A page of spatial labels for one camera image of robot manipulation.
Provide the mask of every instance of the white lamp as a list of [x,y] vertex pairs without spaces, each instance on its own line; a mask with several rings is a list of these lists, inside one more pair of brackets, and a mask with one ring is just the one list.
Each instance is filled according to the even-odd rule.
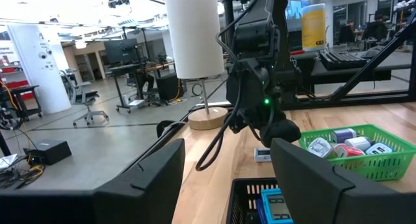
[[[216,0],[166,0],[166,9],[177,77],[200,79],[224,72],[222,50],[215,41],[220,32]],[[198,130],[220,127],[227,110],[208,108],[203,81],[201,85],[205,111],[193,112],[188,123]]]

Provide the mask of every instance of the blue object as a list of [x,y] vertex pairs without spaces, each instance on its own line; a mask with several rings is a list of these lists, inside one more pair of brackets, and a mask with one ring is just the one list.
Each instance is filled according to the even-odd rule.
[[271,208],[275,208],[275,207],[271,207],[270,205],[271,200],[276,201],[274,204],[280,204],[279,206],[285,207],[285,209],[287,209],[287,206],[285,204],[280,188],[261,190],[261,198],[263,200],[263,208],[266,214],[266,219],[267,219],[268,224],[293,223],[293,220],[291,219],[290,214],[272,214]]
[[261,199],[255,200],[255,205],[257,207],[257,213],[259,214],[259,219],[261,224],[267,224],[267,218],[265,214],[265,208],[263,207],[263,202]]

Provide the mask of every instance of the black plastic basket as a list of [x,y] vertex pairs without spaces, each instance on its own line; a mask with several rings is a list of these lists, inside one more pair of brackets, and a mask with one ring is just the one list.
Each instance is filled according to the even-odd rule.
[[234,179],[227,224],[260,223],[255,200],[261,199],[261,190],[271,188],[278,188],[276,178]]

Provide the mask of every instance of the lamp shade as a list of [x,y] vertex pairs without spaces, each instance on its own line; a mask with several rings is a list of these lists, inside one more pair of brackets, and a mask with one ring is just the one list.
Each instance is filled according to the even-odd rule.
[[176,73],[180,79],[197,79],[224,71],[216,0],[165,0]]

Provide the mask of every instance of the keyboard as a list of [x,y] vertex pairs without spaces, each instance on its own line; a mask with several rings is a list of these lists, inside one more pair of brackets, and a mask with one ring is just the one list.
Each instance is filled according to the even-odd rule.
[[351,54],[329,52],[321,53],[319,58],[327,70],[362,68],[367,64],[366,59]]

